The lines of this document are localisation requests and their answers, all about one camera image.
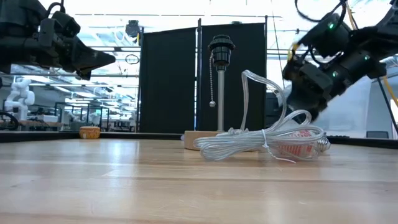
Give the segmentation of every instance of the pull chain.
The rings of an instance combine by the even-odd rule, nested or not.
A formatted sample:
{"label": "pull chain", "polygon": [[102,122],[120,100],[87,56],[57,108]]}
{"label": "pull chain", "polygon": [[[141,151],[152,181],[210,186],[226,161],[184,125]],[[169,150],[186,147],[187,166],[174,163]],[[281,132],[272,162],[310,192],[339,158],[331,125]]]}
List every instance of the pull chain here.
{"label": "pull chain", "polygon": [[210,107],[215,107],[216,102],[213,99],[213,67],[211,66],[213,62],[213,53],[210,54],[210,59],[209,59],[209,75],[210,75]]}

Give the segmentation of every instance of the lamp base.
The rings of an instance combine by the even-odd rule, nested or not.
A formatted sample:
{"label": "lamp base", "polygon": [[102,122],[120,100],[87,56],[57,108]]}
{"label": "lamp base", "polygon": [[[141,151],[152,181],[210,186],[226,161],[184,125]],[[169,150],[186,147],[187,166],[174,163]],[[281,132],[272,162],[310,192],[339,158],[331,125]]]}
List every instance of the lamp base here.
{"label": "lamp base", "polygon": [[222,131],[185,131],[184,148],[199,151],[199,148],[193,146],[193,142],[195,139],[202,137],[213,137],[219,133],[222,133]]}

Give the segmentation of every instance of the black room divider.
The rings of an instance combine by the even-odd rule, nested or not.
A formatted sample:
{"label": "black room divider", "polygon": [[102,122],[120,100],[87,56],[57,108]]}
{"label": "black room divider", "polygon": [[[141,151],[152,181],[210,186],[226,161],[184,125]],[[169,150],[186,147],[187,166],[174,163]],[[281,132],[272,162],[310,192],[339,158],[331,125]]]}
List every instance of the black room divider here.
{"label": "black room divider", "polygon": [[140,67],[142,133],[194,129],[196,28],[145,34]]}
{"label": "black room divider", "polygon": [[[260,76],[265,76],[266,40],[264,23],[262,24],[230,24],[202,27],[202,66],[200,86],[200,102],[197,111],[197,130],[217,130],[217,107],[210,108],[210,77],[208,44],[218,34],[231,37],[236,48],[232,52],[231,64],[225,72],[224,88],[224,130],[230,127],[240,128],[243,117],[243,88],[241,73],[250,70]],[[217,72],[213,67],[214,99],[217,99]],[[264,128],[264,97],[265,85],[249,80],[249,108],[246,127],[249,130]]]}

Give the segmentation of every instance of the wooden tabletop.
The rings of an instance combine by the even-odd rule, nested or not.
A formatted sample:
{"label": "wooden tabletop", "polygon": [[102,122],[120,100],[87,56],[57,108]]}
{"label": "wooden tabletop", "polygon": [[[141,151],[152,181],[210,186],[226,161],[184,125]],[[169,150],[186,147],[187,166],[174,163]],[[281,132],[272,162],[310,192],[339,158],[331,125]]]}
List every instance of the wooden tabletop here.
{"label": "wooden tabletop", "polygon": [[204,161],[180,141],[0,144],[0,223],[397,223],[398,151]]}

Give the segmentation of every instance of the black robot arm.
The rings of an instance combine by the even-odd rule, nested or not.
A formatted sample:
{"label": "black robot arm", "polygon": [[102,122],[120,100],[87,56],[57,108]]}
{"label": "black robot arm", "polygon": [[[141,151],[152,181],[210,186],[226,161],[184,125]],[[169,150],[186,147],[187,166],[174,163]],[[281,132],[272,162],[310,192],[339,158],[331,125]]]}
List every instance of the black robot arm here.
{"label": "black robot arm", "polygon": [[[309,110],[313,120],[335,96],[341,95],[360,78],[386,75],[380,60],[398,53],[398,0],[391,1],[386,16],[375,26],[351,30],[340,22],[337,14],[327,14],[311,29],[298,45],[308,47],[303,55],[293,55],[284,68],[283,76],[292,81],[287,98],[293,110]],[[323,58],[333,57],[319,66],[305,60],[314,52]]]}
{"label": "black robot arm", "polygon": [[[49,18],[51,9],[61,10]],[[60,3],[45,9],[38,0],[0,0],[0,72],[11,64],[62,68],[89,80],[91,71],[116,61],[87,47],[76,35],[80,26]]]}

